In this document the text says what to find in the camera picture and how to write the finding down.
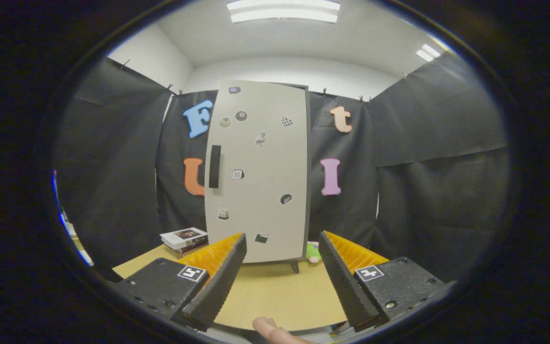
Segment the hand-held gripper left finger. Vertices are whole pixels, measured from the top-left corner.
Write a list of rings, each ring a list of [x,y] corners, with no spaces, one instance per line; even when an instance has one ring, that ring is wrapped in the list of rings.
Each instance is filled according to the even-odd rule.
[[[237,233],[179,261],[157,258],[113,288],[153,316],[206,331],[220,313],[246,253],[246,235]]]

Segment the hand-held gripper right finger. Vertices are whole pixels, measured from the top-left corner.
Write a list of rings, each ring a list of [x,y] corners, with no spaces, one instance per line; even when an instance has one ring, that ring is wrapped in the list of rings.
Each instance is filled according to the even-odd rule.
[[[318,250],[354,331],[382,326],[440,301],[454,286],[408,257],[386,259],[351,240],[323,231]]]

